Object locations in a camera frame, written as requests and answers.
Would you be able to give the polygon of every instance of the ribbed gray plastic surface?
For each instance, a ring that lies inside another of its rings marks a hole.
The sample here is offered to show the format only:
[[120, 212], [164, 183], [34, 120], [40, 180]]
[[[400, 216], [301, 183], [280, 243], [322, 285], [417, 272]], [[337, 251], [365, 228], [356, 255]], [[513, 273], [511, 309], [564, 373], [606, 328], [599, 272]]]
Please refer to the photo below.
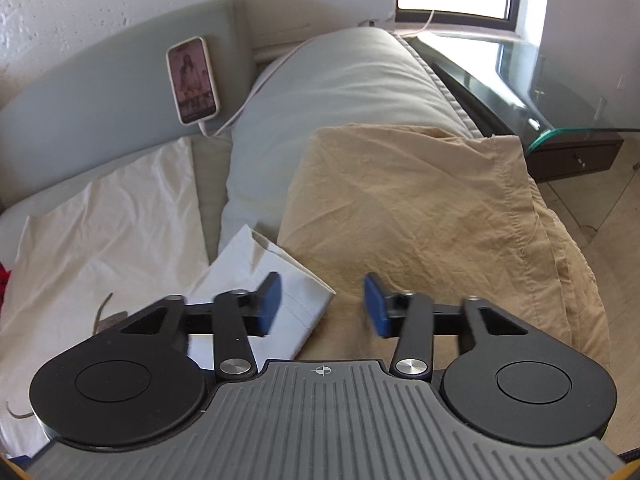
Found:
[[256, 380], [222, 386], [206, 412], [168, 440], [120, 453], [55, 443], [28, 473], [34, 480], [596, 480], [622, 465], [596, 438], [548, 449], [491, 440], [450, 415], [428, 384], [391, 377], [376, 361], [272, 362]]

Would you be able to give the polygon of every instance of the white cable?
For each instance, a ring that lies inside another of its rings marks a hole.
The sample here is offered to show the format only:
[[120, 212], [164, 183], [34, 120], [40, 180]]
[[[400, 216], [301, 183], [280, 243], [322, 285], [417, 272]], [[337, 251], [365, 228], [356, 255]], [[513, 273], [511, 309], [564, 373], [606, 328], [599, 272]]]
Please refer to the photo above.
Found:
[[276, 72], [277, 69], [279, 69], [284, 62], [289, 59], [291, 56], [293, 56], [298, 50], [300, 50], [300, 48], [302, 48], [303, 46], [305, 46], [307, 43], [310, 43], [311, 41], [313, 41], [315, 38], [311, 38], [309, 40], [304, 41], [303, 43], [300, 43], [296, 48], [290, 50], [289, 52], [287, 52], [284, 56], [282, 56], [279, 60], [277, 60], [275, 63], [272, 63], [271, 65], [269, 65], [269, 67], [267, 67], [267, 70], [264, 71], [264, 73], [262, 74], [262, 79], [260, 80], [260, 82], [256, 85], [254, 85], [254, 87], [251, 89], [251, 91], [249, 92], [249, 95], [246, 97], [244, 103], [242, 103], [242, 106], [238, 109], [238, 111], [233, 114], [229, 120], [224, 123], [222, 126], [220, 126], [213, 134], [208, 134], [207, 133], [207, 125], [204, 122], [200, 122], [198, 123], [198, 126], [200, 127], [200, 131], [202, 132], [202, 134], [205, 137], [217, 137], [219, 134], [221, 134], [228, 126], [231, 126], [236, 119], [238, 118], [238, 116], [242, 113], [242, 111], [244, 110], [244, 108], [247, 106], [247, 104], [249, 103], [249, 101], [251, 100], [251, 98], [256, 95], [258, 93], [258, 91], [260, 90], [260, 88], [262, 88], [264, 86], [264, 84], [269, 80], [269, 78]]
[[401, 38], [408, 38], [409, 36], [417, 36], [421, 32], [424, 32], [425, 30], [427, 30], [427, 27], [429, 27], [431, 20], [433, 19], [433, 15], [435, 11], [436, 9], [431, 9], [431, 13], [429, 14], [429, 19], [427, 20], [427, 23], [425, 23], [420, 30], [418, 30], [417, 32], [406, 32], [404, 34], [398, 34], [398, 36], [400, 36]]

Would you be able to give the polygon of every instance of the drawer keyhole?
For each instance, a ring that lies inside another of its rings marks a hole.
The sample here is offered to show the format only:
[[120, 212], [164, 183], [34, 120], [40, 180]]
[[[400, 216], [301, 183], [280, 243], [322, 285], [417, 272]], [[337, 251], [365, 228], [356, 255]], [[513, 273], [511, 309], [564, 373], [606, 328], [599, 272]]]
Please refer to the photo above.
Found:
[[587, 165], [582, 161], [582, 159], [574, 153], [574, 159], [580, 164], [581, 168], [586, 168]]

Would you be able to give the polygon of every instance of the red fabric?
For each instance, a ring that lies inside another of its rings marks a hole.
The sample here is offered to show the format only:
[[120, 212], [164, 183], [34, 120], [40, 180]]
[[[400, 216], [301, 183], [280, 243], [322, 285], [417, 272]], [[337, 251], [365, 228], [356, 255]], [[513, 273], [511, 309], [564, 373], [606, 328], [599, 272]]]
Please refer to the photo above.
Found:
[[9, 282], [9, 275], [11, 271], [4, 270], [2, 264], [0, 264], [0, 308], [2, 308], [2, 302], [4, 301], [4, 292], [6, 291], [6, 284]]

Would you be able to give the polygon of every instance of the gray headboard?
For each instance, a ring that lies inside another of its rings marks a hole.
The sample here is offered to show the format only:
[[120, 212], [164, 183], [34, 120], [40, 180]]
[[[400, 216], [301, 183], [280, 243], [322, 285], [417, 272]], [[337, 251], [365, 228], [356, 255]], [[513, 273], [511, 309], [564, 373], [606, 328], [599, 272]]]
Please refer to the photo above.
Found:
[[0, 202], [114, 158], [196, 133], [180, 124], [167, 49], [203, 36], [220, 94], [214, 129], [244, 102], [255, 77], [243, 0], [213, 0], [124, 30], [72, 57], [0, 110]]

